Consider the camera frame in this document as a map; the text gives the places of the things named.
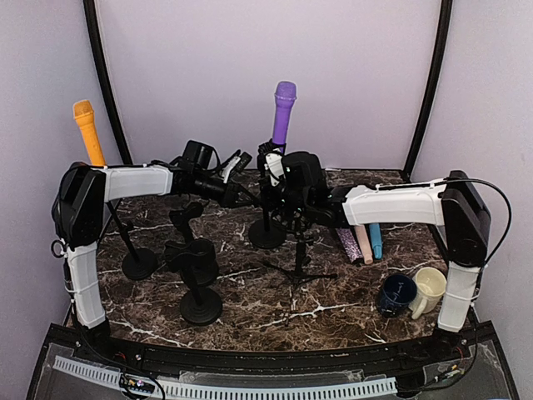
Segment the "black tripod shock-mount stand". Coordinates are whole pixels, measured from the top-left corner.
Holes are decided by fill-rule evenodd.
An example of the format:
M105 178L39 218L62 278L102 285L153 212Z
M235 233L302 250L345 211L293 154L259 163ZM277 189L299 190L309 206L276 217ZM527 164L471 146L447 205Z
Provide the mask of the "black tripod shock-mount stand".
M278 232L292 233L296 239L296 256L295 267L292 270L279 267L272 264L266 259L261 260L261 264L265 268L276 270L282 273L291 283L291 296L290 299L294 299L296 290L306 283L310 283L317 279L337 279L336 273L330 274L311 274L304 271L304 267L311 262L311 258L306 254L307 245L314 243L313 236L306 237L304 232L307 230L306 225L301 225L301 217L297 217L293 227L288 228L284 225L276 225L268 211L263 211L263 226L266 233L274 233L273 228L276 228Z

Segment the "blue microphone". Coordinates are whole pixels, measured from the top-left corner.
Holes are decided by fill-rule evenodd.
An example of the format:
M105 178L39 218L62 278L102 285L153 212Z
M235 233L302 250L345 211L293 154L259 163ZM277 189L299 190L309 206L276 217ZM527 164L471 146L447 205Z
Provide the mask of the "blue microphone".
M374 254L374 258L377 260L382 259L383 255L383 245L381 237L381 227L379 223L371 223L368 226L370 239L371 239L371 248Z

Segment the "black stand of orange microphone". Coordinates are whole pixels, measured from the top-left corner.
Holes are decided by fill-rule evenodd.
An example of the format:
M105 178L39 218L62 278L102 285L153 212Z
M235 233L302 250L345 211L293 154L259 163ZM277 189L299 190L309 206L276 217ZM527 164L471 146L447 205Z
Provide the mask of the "black stand of orange microphone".
M107 202L106 205L128 250L128 254L122 260L122 272L133 281L149 278L158 268L156 254L149 248L134 247L129 235L129 228L120 221L112 203Z

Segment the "black stand of blue microphone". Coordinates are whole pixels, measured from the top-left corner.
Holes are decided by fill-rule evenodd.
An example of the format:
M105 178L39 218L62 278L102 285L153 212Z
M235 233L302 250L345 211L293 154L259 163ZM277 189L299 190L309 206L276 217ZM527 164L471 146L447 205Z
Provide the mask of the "black stand of blue microphone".
M194 278L187 287L188 291L180 301L183 319L195 326L214 323L222 315L221 297L208 286L198 287Z

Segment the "black stand of purple microphone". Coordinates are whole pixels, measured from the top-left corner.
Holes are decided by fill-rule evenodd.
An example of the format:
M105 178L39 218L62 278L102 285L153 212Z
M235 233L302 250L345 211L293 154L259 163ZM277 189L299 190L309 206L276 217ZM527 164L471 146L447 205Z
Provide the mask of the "black stand of purple microphone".
M270 178L266 175L263 167L260 167L258 164L258 154L257 154L257 168L260 173L259 178L259 188L260 188L260 198L262 200L262 187L266 186L268 183L271 184ZM262 219L255 221L249 228L248 238L253 246L260 249L273 249L281 246L286 240L286 234L278 232L277 229L273 228L274 233L266 233L263 226Z

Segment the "purple microphone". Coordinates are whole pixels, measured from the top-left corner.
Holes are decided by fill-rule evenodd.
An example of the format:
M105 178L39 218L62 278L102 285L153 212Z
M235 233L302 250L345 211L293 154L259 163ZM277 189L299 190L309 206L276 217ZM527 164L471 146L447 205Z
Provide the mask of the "purple microphone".
M279 82L274 99L276 111L271 140L276 145L285 145L291 110L296 101L296 84L288 81Z

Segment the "orange microphone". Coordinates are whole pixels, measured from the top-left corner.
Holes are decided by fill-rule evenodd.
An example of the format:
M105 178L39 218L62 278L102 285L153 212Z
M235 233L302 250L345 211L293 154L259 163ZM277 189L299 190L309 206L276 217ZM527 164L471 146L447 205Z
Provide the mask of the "orange microphone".
M82 139L91 164L98 167L106 166L107 163L97 135L91 102L89 100L76 102L72 109L74 121L82 134Z

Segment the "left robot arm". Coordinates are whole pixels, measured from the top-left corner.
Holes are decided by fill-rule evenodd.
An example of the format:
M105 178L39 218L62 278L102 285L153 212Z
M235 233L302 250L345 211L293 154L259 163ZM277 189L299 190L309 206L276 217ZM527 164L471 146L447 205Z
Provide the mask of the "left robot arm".
M66 267L66 288L77 320L86 329L107 324L97 277L97 248L103 230L104 208L126 198L196 195L223 208L259 206L259 198L232 181L251 161L236 151L225 162L210 165L216 150L201 142L187 142L183 154L171 162L153 160L131 166L93 166L75 162L63 175L52 205L57 240L56 258Z

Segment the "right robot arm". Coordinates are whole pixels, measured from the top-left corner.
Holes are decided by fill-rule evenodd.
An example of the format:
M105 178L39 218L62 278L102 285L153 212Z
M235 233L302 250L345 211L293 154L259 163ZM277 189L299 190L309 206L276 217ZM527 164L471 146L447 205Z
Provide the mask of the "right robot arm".
M287 155L268 150L259 162L262 191L271 215L290 233L306 225L358 228L372 223L420 223L445 231L448 281L437 319L440 330L425 354L441 362L457 337L495 254L489 247L491 213L476 191L480 180L453 170L429 182L329 187L319 158L309 152Z

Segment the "beige microphone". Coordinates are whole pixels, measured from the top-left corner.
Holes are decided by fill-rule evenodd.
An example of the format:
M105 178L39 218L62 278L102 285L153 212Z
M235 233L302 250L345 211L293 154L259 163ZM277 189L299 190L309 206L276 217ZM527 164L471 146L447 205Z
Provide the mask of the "beige microphone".
M373 263L373 253L369 237L364 225L354 226L354 232L356 234L356 240L358 241L361 254L363 256L364 263L370 265Z

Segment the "glitter silver-head microphone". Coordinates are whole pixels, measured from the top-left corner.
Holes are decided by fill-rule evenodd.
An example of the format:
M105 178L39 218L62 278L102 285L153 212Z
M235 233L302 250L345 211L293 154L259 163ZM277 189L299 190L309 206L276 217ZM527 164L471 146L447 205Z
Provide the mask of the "glitter silver-head microphone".
M362 259L362 253L352 230L350 228L337 228L336 234L350 263L358 263Z

